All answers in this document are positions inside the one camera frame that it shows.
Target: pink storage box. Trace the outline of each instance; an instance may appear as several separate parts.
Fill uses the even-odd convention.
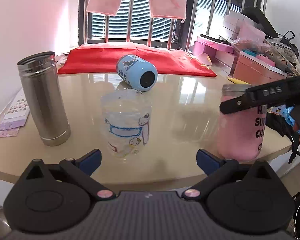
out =
[[[215,58],[230,68],[229,75],[232,76],[237,64],[237,59],[239,58],[239,53],[235,50],[233,51],[233,53],[217,50]]]
[[[269,70],[243,55],[240,55],[238,58],[233,77],[254,86],[285,79],[284,75]]]
[[[203,43],[200,43],[198,41],[195,41],[193,49],[192,49],[192,54],[194,56],[197,56],[197,55],[202,54],[203,52],[207,53],[210,58],[214,58],[215,57],[216,49],[214,49],[214,48],[212,48],[212,47],[210,47],[208,45],[205,45]]]
[[[218,43],[218,42],[208,40],[208,39],[205,39],[205,38],[199,37],[199,36],[197,37],[197,41],[204,44],[204,45],[212,47],[216,50],[222,50],[222,51],[225,51],[225,52],[233,53],[233,48],[230,45],[223,44],[223,43]]]

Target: cardboard box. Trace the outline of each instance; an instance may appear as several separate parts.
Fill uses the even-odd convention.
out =
[[[230,31],[235,32],[235,33],[239,33],[239,31],[240,31],[240,27],[235,26],[235,25],[233,25],[231,23],[228,23],[228,22],[225,22],[225,21],[223,22],[223,27],[225,27],[225,28],[227,28]]]
[[[235,41],[237,39],[238,33],[223,27],[223,35],[230,38],[231,40]]]
[[[256,23],[253,20],[235,11],[230,11],[229,15],[225,15],[224,21],[239,28],[241,28],[243,22],[256,26]]]

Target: stainless steel thermos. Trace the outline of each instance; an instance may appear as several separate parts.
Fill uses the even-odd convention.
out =
[[[64,143],[71,131],[60,93],[54,52],[26,57],[18,62],[18,69],[41,140],[48,146]]]

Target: pink jar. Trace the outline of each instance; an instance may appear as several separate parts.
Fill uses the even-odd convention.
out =
[[[221,101],[239,97],[248,84],[223,85]],[[267,106],[258,106],[219,116],[218,151],[225,159],[250,161],[255,159],[262,147]]]

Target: glossy table surface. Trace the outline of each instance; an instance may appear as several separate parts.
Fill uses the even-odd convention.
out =
[[[113,157],[100,131],[100,97],[122,88],[116,73],[61,75],[59,83],[72,134],[63,144],[45,146],[31,115],[16,137],[0,138],[0,179],[20,176],[34,158],[46,164],[79,158],[92,149],[102,152],[102,164],[92,178],[112,190],[167,190],[191,186],[205,177],[196,164],[198,149],[218,155],[217,119],[221,88],[230,83],[218,67],[216,78],[158,75],[144,96],[152,102],[150,138],[136,155]],[[266,127],[259,158],[270,160],[289,150],[291,142]]]

